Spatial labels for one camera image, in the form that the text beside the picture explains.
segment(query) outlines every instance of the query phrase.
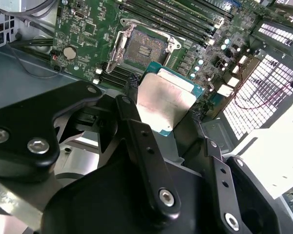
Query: capacitor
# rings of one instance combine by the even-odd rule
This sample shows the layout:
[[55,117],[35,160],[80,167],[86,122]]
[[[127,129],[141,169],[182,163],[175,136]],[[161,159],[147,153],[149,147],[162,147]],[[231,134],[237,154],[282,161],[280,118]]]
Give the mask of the capacitor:
[[237,52],[240,52],[241,51],[241,48],[236,45],[236,44],[233,44],[232,47],[237,51]]
[[226,38],[226,39],[224,40],[224,43],[225,43],[226,45],[228,45],[228,44],[230,43],[230,40],[229,40],[228,38]]
[[225,66],[221,63],[221,64],[219,65],[219,69],[221,69],[222,71],[224,71],[224,70],[225,70]]
[[225,56],[226,56],[226,57],[228,57],[228,58],[232,58],[232,52],[231,52],[231,49],[226,48],[226,49],[224,50],[224,52],[225,52]]

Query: black plastic part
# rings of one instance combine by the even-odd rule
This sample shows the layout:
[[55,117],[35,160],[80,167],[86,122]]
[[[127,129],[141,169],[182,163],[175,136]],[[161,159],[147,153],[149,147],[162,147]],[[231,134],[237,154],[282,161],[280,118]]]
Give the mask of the black plastic part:
[[169,163],[168,171],[182,202],[178,219],[159,228],[145,214],[141,174],[117,151],[117,158],[59,191],[47,205],[41,234],[200,234],[203,180]]
[[[149,125],[141,123],[134,101],[127,96],[118,95],[111,108],[117,117],[117,133],[113,137],[99,134],[98,166],[102,167],[117,157],[119,149],[128,152],[131,162],[141,174],[140,183],[148,203],[143,210],[148,217],[154,218],[156,225],[169,225],[178,217],[181,203],[152,130]],[[173,194],[174,206],[163,204],[159,198],[161,189],[167,189]]]
[[[96,93],[88,91],[89,87]],[[9,139],[0,144],[0,176],[21,181],[46,179],[59,156],[58,142],[70,116],[95,105],[101,95],[93,84],[78,81],[0,109],[0,128],[9,133]],[[37,137],[49,144],[45,154],[27,149],[28,142]]]
[[240,166],[237,157],[230,157],[233,181],[237,188],[237,198],[242,220],[253,233],[293,234],[293,221],[285,214],[267,190],[251,172],[246,163]]

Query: cable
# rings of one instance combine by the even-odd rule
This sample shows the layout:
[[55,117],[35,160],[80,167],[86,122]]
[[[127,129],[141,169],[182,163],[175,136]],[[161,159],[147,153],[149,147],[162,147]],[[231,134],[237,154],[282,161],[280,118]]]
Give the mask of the cable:
[[32,26],[32,27],[34,27],[34,28],[37,28],[37,29],[43,31],[44,33],[46,33],[47,35],[49,35],[51,37],[54,36],[54,33],[52,31],[50,31],[49,29],[41,26],[40,24],[37,24],[35,22],[30,22],[29,25]]
[[1,9],[0,9],[0,12],[2,12],[5,15],[8,15],[8,16],[15,16],[15,17],[17,17],[17,16],[29,16],[29,15],[36,14],[36,13],[44,10],[48,6],[52,5],[54,3],[54,1],[57,1],[57,0],[46,0],[43,3],[41,3],[40,5],[34,7],[32,9],[30,9],[30,10],[24,11],[24,12],[8,12],[8,11],[4,11],[4,10],[1,10]]
[[46,76],[46,77],[43,77],[43,76],[37,76],[35,74],[32,74],[31,72],[29,72],[26,67],[24,66],[24,64],[22,63],[20,57],[16,54],[16,52],[13,50],[13,48],[9,45],[9,44],[6,44],[6,46],[10,49],[11,53],[14,55],[14,57],[16,58],[16,60],[19,62],[19,64],[21,65],[21,67],[24,69],[24,71],[32,76],[32,77],[35,77],[35,78],[39,78],[39,79],[50,79],[50,78],[54,78],[56,77],[57,75],[59,75],[61,72],[62,72],[62,67],[60,66],[60,70],[57,72],[57,74],[54,74],[54,75],[51,75],[51,76]]
[[264,103],[262,103],[261,105],[259,105],[259,106],[256,106],[256,107],[243,107],[243,106],[240,106],[238,103],[237,103],[237,101],[236,101],[236,95],[237,95],[237,93],[238,93],[238,91],[242,88],[242,86],[243,86],[243,83],[242,83],[242,81],[243,81],[243,77],[242,77],[242,72],[241,72],[241,67],[239,66],[239,73],[240,73],[240,77],[241,77],[241,84],[239,85],[239,87],[237,88],[237,90],[236,90],[236,92],[234,93],[234,97],[233,97],[233,99],[234,99],[234,104],[237,106],[237,107],[239,107],[239,108],[241,108],[241,109],[243,109],[243,110],[254,110],[254,109],[258,109],[258,108],[261,108],[261,107],[263,107],[263,106],[265,106],[265,105],[267,105],[278,93],[280,93],[281,91],[283,91],[283,89],[285,89],[285,88],[287,88],[288,86],[290,86],[291,85],[291,83],[292,82],[288,82],[288,83],[286,83],[286,84],[284,84],[278,91],[276,91],[273,95],[271,95],[271,97],[269,98],[269,99],[267,99]]
[[53,7],[54,7],[57,3],[58,3],[58,1],[57,1],[57,0],[54,0],[54,2],[53,2],[52,4],[50,4],[50,7],[49,7],[49,9],[48,9],[46,12],[44,12],[43,14],[41,14],[41,15],[39,15],[39,16],[32,16],[32,17],[35,17],[35,18],[37,18],[37,19],[42,19],[42,18],[46,17],[47,15],[50,14],[50,12],[52,11]]

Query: ram slot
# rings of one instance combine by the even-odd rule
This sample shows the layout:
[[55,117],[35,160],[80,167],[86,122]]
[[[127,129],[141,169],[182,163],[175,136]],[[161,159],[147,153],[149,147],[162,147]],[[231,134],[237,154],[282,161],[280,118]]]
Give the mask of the ram slot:
[[233,18],[233,15],[228,13],[227,11],[224,11],[223,9],[207,2],[207,1],[204,1],[204,0],[194,0],[195,2],[217,12],[218,14],[222,15],[223,17],[227,18],[228,20],[231,20]]
[[183,38],[189,39],[193,42],[199,43],[199,44],[204,44],[205,39],[202,37],[198,37],[197,35],[193,34],[192,32],[188,31],[185,28],[180,28],[176,24],[169,22],[166,19],[163,19],[161,17],[158,17],[155,14],[151,14],[149,11],[145,11],[142,9],[143,6],[140,6],[139,4],[131,3],[129,4],[128,2],[124,3],[123,6],[127,6],[128,8],[125,8],[127,11],[141,16],[145,19],[148,19],[151,22],[159,24],[161,27],[167,28],[171,33],[173,34],[179,34],[177,36],[181,36]]
[[117,76],[107,74],[107,73],[100,75],[100,80],[102,80],[102,82],[115,85],[116,87],[119,87],[119,88],[123,88],[126,84],[125,80],[119,79]]
[[183,1],[182,4],[185,7],[188,7],[190,9],[195,9],[199,12],[204,12],[205,14],[209,15],[210,18],[213,18],[211,16],[217,17],[221,16],[225,19],[232,20],[233,15],[217,8],[216,6],[206,2],[206,1],[200,1],[200,0],[187,0]]
[[156,5],[164,10],[166,10],[168,13],[171,13],[174,16],[178,16],[179,18],[188,21],[189,23],[192,23],[196,25],[197,27],[200,27],[204,30],[212,32],[214,30],[213,22],[208,21],[205,17],[201,15],[193,16],[189,13],[186,13],[171,4],[168,4],[162,0],[146,0],[147,2]]
[[[145,4],[147,1],[143,0],[141,2],[141,0],[134,0],[135,3],[138,4]],[[167,20],[170,20],[171,22],[174,22],[176,25],[182,27],[182,28],[187,28],[189,31],[191,31],[192,33],[194,33],[195,35],[199,35],[201,37],[208,37],[208,33],[205,30],[202,30],[201,28],[195,26],[192,23],[187,22],[186,20],[183,20],[177,16],[174,16],[170,13],[168,13],[166,10],[163,10],[157,6],[154,6],[153,4],[151,4],[150,2],[148,2],[147,4],[145,4],[145,8],[146,10],[158,15],[159,17],[163,17]]]

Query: hole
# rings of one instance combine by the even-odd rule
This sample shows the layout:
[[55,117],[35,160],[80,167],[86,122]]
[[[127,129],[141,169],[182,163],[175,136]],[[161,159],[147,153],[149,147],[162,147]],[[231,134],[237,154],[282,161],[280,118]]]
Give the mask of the hole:
[[232,225],[236,225],[235,221],[233,218],[229,218],[229,222],[232,224]]
[[4,33],[0,33],[0,44],[4,43]]
[[65,152],[67,152],[67,153],[72,152],[72,150],[71,150],[70,148],[65,148],[64,150],[65,150]]
[[147,137],[147,133],[145,131],[141,131],[141,134],[144,136],[144,137]]
[[147,147],[146,151],[149,153],[149,154],[154,154],[154,150],[150,147]]
[[223,181],[222,183],[226,188],[229,188],[229,184],[227,184],[227,182]]
[[9,33],[6,34],[6,41],[10,42],[10,34]]
[[4,30],[4,24],[1,23],[1,24],[0,24],[0,32],[3,31],[3,30]]

